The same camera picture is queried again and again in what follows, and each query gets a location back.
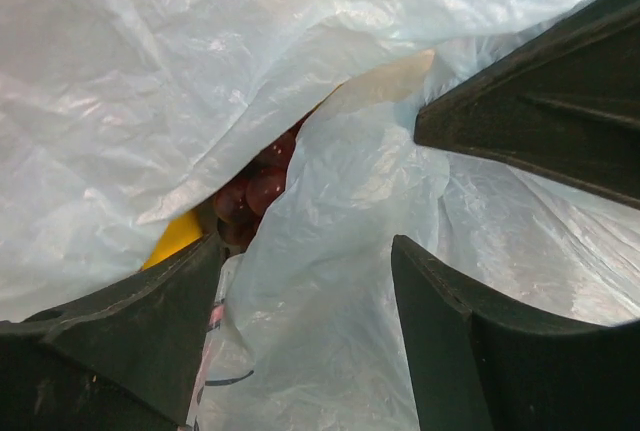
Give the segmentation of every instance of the bunch of grapes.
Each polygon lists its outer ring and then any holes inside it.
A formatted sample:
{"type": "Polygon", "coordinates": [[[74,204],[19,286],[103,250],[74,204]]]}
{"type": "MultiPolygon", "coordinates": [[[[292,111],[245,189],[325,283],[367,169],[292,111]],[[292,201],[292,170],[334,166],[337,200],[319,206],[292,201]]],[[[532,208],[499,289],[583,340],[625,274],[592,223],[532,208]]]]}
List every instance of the bunch of grapes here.
{"type": "Polygon", "coordinates": [[[296,136],[309,116],[264,148],[231,181],[213,195],[218,233],[229,246],[246,249],[267,208],[284,192],[296,136]]]}

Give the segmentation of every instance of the black plastic part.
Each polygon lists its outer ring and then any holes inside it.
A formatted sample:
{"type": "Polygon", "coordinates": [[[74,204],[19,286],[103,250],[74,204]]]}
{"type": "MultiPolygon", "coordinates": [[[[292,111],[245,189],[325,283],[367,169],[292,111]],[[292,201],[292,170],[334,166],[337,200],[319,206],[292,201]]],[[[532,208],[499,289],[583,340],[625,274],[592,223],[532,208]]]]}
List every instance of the black plastic part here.
{"type": "Polygon", "coordinates": [[[640,0],[597,0],[417,118],[415,142],[640,209],[640,0]]]}
{"type": "Polygon", "coordinates": [[[635,431],[640,322],[513,300],[397,236],[392,269],[423,431],[635,431]]]}
{"type": "Polygon", "coordinates": [[[0,429],[175,431],[185,424],[222,252],[168,260],[23,323],[0,323],[0,429]]]}

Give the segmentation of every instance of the yellow object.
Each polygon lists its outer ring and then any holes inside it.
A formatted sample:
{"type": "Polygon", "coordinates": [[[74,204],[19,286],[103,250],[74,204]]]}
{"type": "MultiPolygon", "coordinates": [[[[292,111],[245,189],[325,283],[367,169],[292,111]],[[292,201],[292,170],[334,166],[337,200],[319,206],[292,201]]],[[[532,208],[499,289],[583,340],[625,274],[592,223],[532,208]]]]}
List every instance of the yellow object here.
{"type": "Polygon", "coordinates": [[[158,241],[156,249],[153,250],[151,257],[144,263],[142,269],[150,268],[164,261],[201,237],[202,229],[198,224],[196,213],[189,211],[183,214],[169,223],[160,241],[158,241]]]}

